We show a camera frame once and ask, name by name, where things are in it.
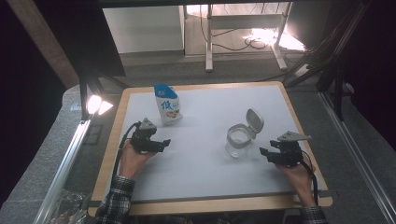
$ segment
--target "wall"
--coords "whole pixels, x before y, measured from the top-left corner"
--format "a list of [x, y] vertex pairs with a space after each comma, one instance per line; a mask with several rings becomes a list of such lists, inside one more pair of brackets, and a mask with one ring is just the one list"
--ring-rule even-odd
[[182, 7], [105, 8], [119, 53], [184, 49]]

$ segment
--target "black cable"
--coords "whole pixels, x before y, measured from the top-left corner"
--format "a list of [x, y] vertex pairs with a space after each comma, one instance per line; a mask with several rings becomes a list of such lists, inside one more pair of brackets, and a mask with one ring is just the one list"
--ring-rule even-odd
[[[202, 35], [203, 35], [203, 37], [204, 37], [204, 40], [205, 40], [205, 42], [207, 43], [207, 39], [206, 39], [206, 36], [205, 36], [205, 32], [204, 32], [204, 26], [203, 26], [203, 23], [202, 23], [202, 6], [200, 5], [200, 8], [199, 8], [199, 11], [200, 11], [200, 18], [201, 18], [201, 31], [202, 31]], [[225, 47], [225, 46], [222, 46], [222, 45], [219, 45], [219, 44], [212, 44], [212, 46], [217, 46], [217, 47], [221, 47], [221, 48], [224, 48], [224, 49], [227, 49], [227, 50], [232, 50], [232, 51], [239, 51], [239, 50], [243, 50], [243, 49], [247, 49], [248, 47], [253, 47], [254, 49], [256, 48], [256, 49], [263, 49], [263, 48], [265, 48], [266, 46], [268, 46], [268, 44], [266, 45], [266, 46], [264, 46], [264, 47], [262, 47], [262, 48], [259, 48], [259, 47], [254, 47], [254, 46], [252, 46], [251, 45], [251, 43], [252, 43], [252, 40], [255, 40], [255, 39], [249, 39], [249, 42], [247, 43], [247, 39], [245, 39], [245, 46], [244, 47], [242, 47], [241, 49], [230, 49], [230, 48], [227, 48], [227, 47]]]
[[[254, 5], [254, 8], [256, 8], [256, 6], [257, 6], [257, 3], [256, 3], [256, 5]], [[253, 12], [254, 8], [251, 9], [250, 14]]]
[[225, 35], [225, 34], [228, 34], [228, 33], [232, 32], [232, 31], [235, 31], [235, 30], [238, 30], [238, 29], [232, 29], [232, 30], [229, 30], [229, 31], [226, 31], [226, 32], [223, 32], [223, 33], [220, 33], [220, 34], [212, 35], [212, 36], [215, 37], [215, 36], [218, 36], [218, 35]]
[[265, 13], [265, 9], [267, 9], [268, 4], [269, 4], [269, 3], [267, 3], [267, 4], [263, 3], [263, 4], [262, 4], [262, 13]]
[[280, 3], [277, 3], [277, 8], [276, 8], [275, 14], [277, 13], [277, 10], [279, 9], [279, 5], [280, 5]]
[[224, 10], [225, 10], [225, 12], [226, 12], [226, 13], [227, 13], [227, 15], [228, 15], [227, 8], [225, 8], [225, 4], [224, 4]]
[[126, 139], [128, 137], [128, 134], [132, 130], [133, 127], [136, 127], [137, 124], [138, 123], [132, 124], [131, 127], [129, 127], [129, 129], [126, 131], [125, 135], [122, 137], [122, 140], [121, 140], [120, 145], [119, 145], [119, 149], [117, 150], [117, 157], [116, 157], [116, 161], [114, 163], [113, 175], [112, 175], [111, 178], [114, 178], [114, 176], [117, 174], [117, 171], [118, 171], [118, 168], [119, 168], [120, 159], [121, 159], [121, 156], [122, 156], [122, 148], [123, 148], [123, 145], [125, 144], [125, 141], [126, 141]]
[[310, 162], [311, 167], [309, 167], [308, 164], [306, 164], [306, 162], [303, 160], [301, 160], [300, 163], [312, 178], [312, 183], [314, 184], [314, 200], [315, 200], [315, 204], [318, 205], [318, 181], [312, 169], [312, 163]]

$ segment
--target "jar lid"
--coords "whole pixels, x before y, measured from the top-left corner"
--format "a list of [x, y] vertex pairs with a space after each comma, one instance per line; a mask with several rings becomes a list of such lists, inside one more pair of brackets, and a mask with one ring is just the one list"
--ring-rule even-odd
[[250, 108], [247, 111], [247, 124], [250, 131], [250, 135], [253, 139], [256, 138], [256, 133], [259, 133], [262, 131], [262, 128], [264, 127], [264, 119], [262, 118], [262, 115], [254, 108]]

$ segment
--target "wire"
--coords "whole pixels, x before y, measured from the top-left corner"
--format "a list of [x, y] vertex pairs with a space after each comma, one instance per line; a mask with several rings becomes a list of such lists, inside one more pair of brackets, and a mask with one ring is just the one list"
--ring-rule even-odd
[[227, 13], [227, 15], [228, 15], [227, 8], [225, 8], [225, 4], [224, 4], [224, 10], [225, 10], [225, 12], [226, 12], [226, 13]]
[[[257, 6], [257, 3], [256, 3], [256, 5], [254, 5], [254, 8], [256, 8], [256, 6]], [[251, 9], [250, 14], [253, 12], [254, 8]]]
[[280, 5], [280, 3], [277, 3], [277, 8], [276, 8], [275, 14], [277, 13], [277, 10], [279, 9], [279, 5]]
[[[203, 22], [202, 22], [202, 5], [200, 5], [199, 11], [200, 11], [200, 18], [201, 18], [201, 32], [202, 32], [202, 36], [203, 36], [205, 42], [207, 43], [207, 39], [206, 39], [205, 32], [204, 32], [204, 26], [203, 26]], [[226, 31], [226, 32], [221, 33], [221, 34], [217, 34], [217, 35], [212, 35], [212, 34], [210, 34], [210, 35], [211, 36], [224, 35], [224, 34], [230, 33], [230, 32], [235, 31], [235, 30], [237, 30], [237, 29], [229, 30], [229, 31]], [[212, 44], [212, 46], [217, 46], [217, 47], [224, 48], [224, 49], [231, 50], [231, 51], [239, 51], [239, 50], [247, 49], [248, 47], [252, 47], [253, 49], [264, 49], [265, 47], [267, 47], [269, 45], [269, 43], [268, 43], [268, 44], [265, 44], [263, 47], [255, 47], [255, 46], [253, 46], [253, 43], [259, 42], [258, 39], [259, 38], [256, 38], [256, 39], [246, 38], [245, 39], [245, 46], [242, 47], [241, 49], [231, 49], [231, 48], [222, 46], [220, 44]]]
[[263, 11], [263, 13], [265, 13], [265, 9], [267, 9], [268, 4], [269, 4], [269, 3], [267, 3], [267, 4], [263, 3], [263, 4], [262, 4], [262, 11]]
[[225, 34], [228, 34], [228, 33], [232, 32], [232, 31], [235, 31], [235, 30], [238, 30], [238, 29], [232, 29], [232, 30], [226, 31], [224, 33], [217, 34], [217, 35], [212, 35], [212, 36], [225, 35]]
[[126, 131], [125, 135], [122, 137], [122, 140], [121, 140], [120, 145], [119, 145], [119, 149], [117, 150], [117, 157], [116, 157], [116, 161], [115, 161], [114, 167], [113, 167], [112, 178], [114, 178], [114, 176], [117, 174], [117, 171], [119, 169], [120, 158], [122, 156], [122, 148], [123, 148], [123, 145], [125, 144], [125, 141], [126, 141], [126, 139], [128, 137], [128, 133], [132, 130], [133, 127], [136, 127], [137, 124], [138, 124], [138, 122], [132, 124], [131, 127], [129, 127], [129, 129]]

